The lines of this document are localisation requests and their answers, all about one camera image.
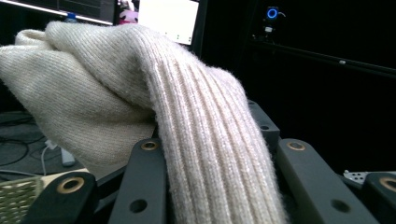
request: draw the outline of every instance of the dark wall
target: dark wall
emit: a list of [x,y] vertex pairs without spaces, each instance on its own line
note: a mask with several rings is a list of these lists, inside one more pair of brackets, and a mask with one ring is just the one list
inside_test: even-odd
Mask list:
[[[219,14],[222,5],[237,5],[220,2],[212,1],[213,17],[215,8]],[[207,62],[232,71],[247,96],[279,127],[281,137],[311,144],[338,174],[345,169],[394,171],[395,73],[380,76],[372,68],[349,68],[312,56],[396,68],[396,14],[390,2],[270,0],[238,6],[237,12],[222,11],[223,22],[211,20],[210,32],[218,39],[206,44]],[[267,7],[286,14],[274,23],[269,43],[311,52],[310,57],[268,48],[267,42],[265,48],[248,43],[251,35],[264,34]]]

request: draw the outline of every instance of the computer monitor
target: computer monitor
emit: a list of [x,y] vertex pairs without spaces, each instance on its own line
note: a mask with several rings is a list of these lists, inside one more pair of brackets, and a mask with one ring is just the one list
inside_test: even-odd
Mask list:
[[101,25],[139,23],[201,54],[207,0],[0,0]]

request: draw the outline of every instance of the cream wool cloth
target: cream wool cloth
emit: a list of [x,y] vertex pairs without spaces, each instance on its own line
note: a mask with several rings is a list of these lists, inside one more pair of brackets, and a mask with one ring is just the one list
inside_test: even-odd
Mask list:
[[97,178],[158,125],[177,223],[288,222],[242,85],[165,36],[53,21],[0,48],[0,78]]

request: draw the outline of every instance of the white cable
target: white cable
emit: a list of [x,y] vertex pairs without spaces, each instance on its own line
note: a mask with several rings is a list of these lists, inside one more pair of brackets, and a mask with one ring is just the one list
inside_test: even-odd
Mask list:
[[46,153],[47,149],[49,149],[49,147],[45,147],[43,149],[43,152],[41,152],[41,165],[43,166],[43,175],[47,175],[46,163],[44,163],[44,154]]
[[20,171],[11,171],[11,170],[0,170],[0,173],[40,176],[40,175],[35,175],[35,174],[30,174],[30,173],[25,173],[25,172],[20,172]]

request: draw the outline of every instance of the glowing blue led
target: glowing blue led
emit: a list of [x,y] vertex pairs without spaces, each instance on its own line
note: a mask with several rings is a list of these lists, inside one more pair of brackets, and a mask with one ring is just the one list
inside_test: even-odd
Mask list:
[[269,10],[267,11],[267,17],[268,17],[269,19],[274,19],[274,18],[276,18],[276,16],[277,16],[277,10],[276,10],[276,9],[271,8],[271,9],[269,9]]

